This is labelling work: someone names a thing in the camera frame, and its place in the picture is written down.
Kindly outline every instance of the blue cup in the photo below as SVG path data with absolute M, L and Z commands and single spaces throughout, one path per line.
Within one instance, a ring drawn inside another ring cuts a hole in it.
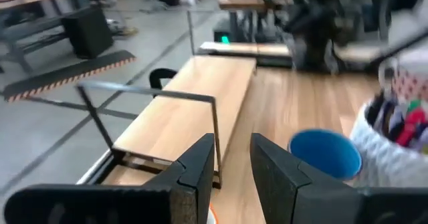
M 351 141 L 328 130 L 304 130 L 295 134 L 288 151 L 341 181 L 353 179 L 362 165 L 361 155 Z

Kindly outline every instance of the green light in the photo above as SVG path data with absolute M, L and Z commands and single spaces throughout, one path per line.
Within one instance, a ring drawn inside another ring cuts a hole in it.
M 221 43 L 227 43 L 229 44 L 229 38 L 227 36 L 221 36 Z

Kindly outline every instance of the concrete floor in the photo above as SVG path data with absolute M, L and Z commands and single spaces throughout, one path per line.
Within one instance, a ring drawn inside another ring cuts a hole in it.
M 138 59 L 122 68 L 93 76 L 121 84 L 148 86 L 148 73 L 155 68 L 178 70 L 191 56 L 189 27 L 183 8 L 178 11 L 143 13 L 147 3 L 141 0 L 119 0 L 129 26 L 139 29 L 138 35 L 116 41 L 115 49 L 126 49 Z M 428 4 L 422 4 L 424 12 Z M 214 0 L 206 0 L 198 8 L 215 9 Z M 117 13 L 108 12 L 111 18 Z M 226 13 L 193 13 L 195 46 L 212 41 L 212 27 Z M 408 13 L 394 16 L 390 42 L 421 29 L 423 17 L 416 22 Z M 39 72 L 57 65 L 80 62 L 72 53 L 68 40 L 27 55 Z M 3 64 L 6 74 L 0 76 L 0 89 L 25 77 L 16 64 Z M 90 91 L 95 105 L 111 110 L 138 114 L 151 101 L 150 96 Z M 72 85 L 43 94 L 44 98 L 82 103 Z M 113 139 L 131 120 L 101 116 Z M 17 189 L 36 183 L 75 183 L 107 149 L 87 112 L 59 108 L 47 104 L 21 101 L 13 104 L 0 101 L 0 206 Z

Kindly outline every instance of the hazard striped edge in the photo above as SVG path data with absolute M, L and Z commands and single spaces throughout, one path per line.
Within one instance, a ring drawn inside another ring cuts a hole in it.
M 94 74 L 99 74 L 112 68 L 121 67 L 135 60 L 135 56 L 130 52 L 121 50 L 103 55 L 93 60 L 87 60 L 72 66 L 9 84 L 4 89 L 3 95 L 5 100 L 8 102 L 22 100 L 26 97 L 63 86 L 64 84 L 70 84 L 81 80 L 82 78 L 93 76 Z

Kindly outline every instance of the white basket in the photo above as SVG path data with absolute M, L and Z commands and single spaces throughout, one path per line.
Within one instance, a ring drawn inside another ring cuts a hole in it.
M 428 187 L 428 156 L 386 139 L 368 124 L 365 104 L 350 134 L 362 157 L 354 187 Z

